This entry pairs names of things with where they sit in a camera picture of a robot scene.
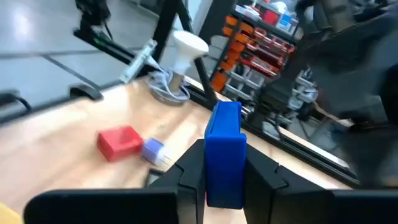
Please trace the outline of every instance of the wooden table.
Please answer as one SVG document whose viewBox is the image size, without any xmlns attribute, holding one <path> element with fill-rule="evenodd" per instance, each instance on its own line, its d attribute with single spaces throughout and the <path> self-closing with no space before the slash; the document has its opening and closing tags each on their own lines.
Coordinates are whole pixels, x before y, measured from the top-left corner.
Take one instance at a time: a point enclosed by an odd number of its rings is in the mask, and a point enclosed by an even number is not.
<svg viewBox="0 0 398 224">
<path fill-rule="evenodd" d="M 211 111 L 192 101 L 182 107 L 164 105 L 153 99 L 143 80 L 138 80 L 105 91 L 103 101 L 73 101 L 9 123 L 0 127 L 0 203 L 22 214 L 30 198 L 50 189 L 142 187 L 151 165 L 134 156 L 106 162 L 95 146 L 98 130 L 131 125 L 144 139 L 156 138 L 171 148 L 168 157 L 176 161 L 203 138 L 210 115 Z M 251 133 L 242 132 L 250 145 L 298 175 L 324 188 L 348 188 Z M 242 210 L 206 208 L 205 223 L 213 222 L 245 220 Z"/>
</svg>

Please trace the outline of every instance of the white cable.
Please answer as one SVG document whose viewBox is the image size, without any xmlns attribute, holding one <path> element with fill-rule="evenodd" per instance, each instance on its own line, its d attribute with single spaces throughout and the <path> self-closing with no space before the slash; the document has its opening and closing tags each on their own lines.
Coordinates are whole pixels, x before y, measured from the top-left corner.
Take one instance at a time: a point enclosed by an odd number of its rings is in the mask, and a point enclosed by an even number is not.
<svg viewBox="0 0 398 224">
<path fill-rule="evenodd" d="M 180 89 L 185 94 L 185 96 L 176 96 L 169 89 L 169 83 L 173 78 L 173 71 L 171 69 L 164 70 L 158 67 L 160 71 L 155 71 L 151 73 L 151 77 L 147 80 L 148 87 L 157 92 L 162 96 L 167 96 L 169 101 L 176 103 L 183 103 L 191 97 L 189 91 L 185 87 L 187 83 L 183 81 Z"/>
</svg>

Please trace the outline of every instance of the wall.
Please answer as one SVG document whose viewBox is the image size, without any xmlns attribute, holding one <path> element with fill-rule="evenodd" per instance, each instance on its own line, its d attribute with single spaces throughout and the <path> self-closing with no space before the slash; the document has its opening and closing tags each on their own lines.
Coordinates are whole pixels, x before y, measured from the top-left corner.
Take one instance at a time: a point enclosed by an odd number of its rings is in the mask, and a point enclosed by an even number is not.
<svg viewBox="0 0 398 224">
<path fill-rule="evenodd" d="M 188 3 L 188 11 L 192 20 L 192 28 L 195 34 L 198 34 L 200 27 L 203 25 L 207 12 L 211 6 L 212 0 L 186 0 Z M 174 20 L 174 29 L 182 30 L 180 18 L 176 16 Z"/>
</svg>

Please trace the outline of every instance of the small blue object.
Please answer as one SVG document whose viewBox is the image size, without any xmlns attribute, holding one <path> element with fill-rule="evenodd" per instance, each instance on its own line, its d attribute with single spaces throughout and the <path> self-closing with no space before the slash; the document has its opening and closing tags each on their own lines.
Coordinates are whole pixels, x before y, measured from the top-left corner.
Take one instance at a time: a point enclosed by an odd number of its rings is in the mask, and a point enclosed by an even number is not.
<svg viewBox="0 0 398 224">
<path fill-rule="evenodd" d="M 207 205 L 243 208 L 246 135 L 240 102 L 219 101 L 205 131 Z"/>
<path fill-rule="evenodd" d="M 283 15 L 279 23 L 282 24 L 283 26 L 288 26 L 291 22 L 292 22 L 291 16 Z"/>
<path fill-rule="evenodd" d="M 159 165 L 161 162 L 168 164 L 169 158 L 165 156 L 165 152 L 165 147 L 161 142 L 150 138 L 144 143 L 142 156 L 155 165 Z"/>
</svg>

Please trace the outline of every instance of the blue block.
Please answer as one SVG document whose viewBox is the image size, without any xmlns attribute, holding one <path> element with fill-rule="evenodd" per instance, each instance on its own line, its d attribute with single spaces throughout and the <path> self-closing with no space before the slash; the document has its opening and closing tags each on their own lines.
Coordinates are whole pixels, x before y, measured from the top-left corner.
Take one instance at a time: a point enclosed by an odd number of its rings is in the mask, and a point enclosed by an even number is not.
<svg viewBox="0 0 398 224">
<path fill-rule="evenodd" d="M 246 135 L 240 102 L 219 101 L 205 131 L 207 205 L 243 208 Z"/>
</svg>

